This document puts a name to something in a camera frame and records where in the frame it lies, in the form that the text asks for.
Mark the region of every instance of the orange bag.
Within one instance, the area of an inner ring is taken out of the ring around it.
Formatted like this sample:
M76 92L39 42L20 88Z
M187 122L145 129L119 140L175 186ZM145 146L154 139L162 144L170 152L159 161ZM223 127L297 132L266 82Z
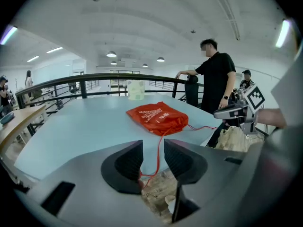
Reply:
M142 105L126 111L133 120L140 123L149 132L159 136L182 131L188 124L188 116L163 102Z

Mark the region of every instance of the table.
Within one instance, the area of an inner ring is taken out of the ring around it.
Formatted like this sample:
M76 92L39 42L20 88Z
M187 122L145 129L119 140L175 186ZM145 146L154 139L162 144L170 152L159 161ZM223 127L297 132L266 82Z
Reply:
M38 116L42 115L44 121L47 120L47 115L45 111L45 105L29 107L20 110L13 111L15 117L5 125L0 124L0 155L4 166L13 175L18 176L18 174L11 160L9 160L5 152L14 139Z
M187 114L189 124L196 128L205 125L218 127L222 123L222 120L199 108L160 94L145 96L141 101L131 101L125 96L77 99L49 118L21 151L15 167L40 180L76 156L116 144L143 140L141 171L152 174L156 170L160 137L135 123L126 111L161 101ZM182 132L164 138L201 144L213 131L209 128L193 131L187 126ZM163 142L160 171L168 167L164 160Z

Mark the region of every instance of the man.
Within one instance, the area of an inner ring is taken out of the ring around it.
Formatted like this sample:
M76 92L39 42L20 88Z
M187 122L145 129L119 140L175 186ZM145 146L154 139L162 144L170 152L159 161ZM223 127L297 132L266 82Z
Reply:
M252 79L250 79L251 72L250 72L250 70L245 70L242 73L244 74L245 79L240 83L240 88L247 89L251 84L254 84Z
M207 39L201 42L201 51L205 51L209 59L202 63L196 70L180 71L176 78L181 74L204 75L204 94L201 109L214 114L214 111L228 105L229 96L232 93L236 80L236 69L231 57L226 53L217 51L217 42L213 39ZM216 146L216 141L220 136L220 131L224 123L214 132L209 140L210 147Z
M1 97L1 105L3 105L2 114L3 116L7 115L12 111L12 108L9 104L9 92L7 91L7 83L8 80L5 76L0 77L0 97Z

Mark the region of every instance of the hand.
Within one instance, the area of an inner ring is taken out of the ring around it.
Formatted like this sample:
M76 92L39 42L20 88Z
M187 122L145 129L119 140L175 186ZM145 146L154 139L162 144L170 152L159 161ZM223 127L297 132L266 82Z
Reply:
M222 98L219 104L219 108L224 108L228 105L228 99Z
M178 74L176 75L176 79L179 79L180 75L181 75L181 71L179 71Z

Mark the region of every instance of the ceiling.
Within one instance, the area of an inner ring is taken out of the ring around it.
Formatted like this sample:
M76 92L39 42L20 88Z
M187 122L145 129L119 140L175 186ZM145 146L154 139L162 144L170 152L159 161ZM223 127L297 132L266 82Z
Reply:
M21 29L7 44L8 62L46 60L64 52L46 51L62 46L98 66L109 66L108 51L116 52L116 61L131 59L133 67L153 68L159 56L163 66L199 64L206 38L231 56L286 60L294 54L293 38L274 48L284 18L274 0L29 0L12 22Z

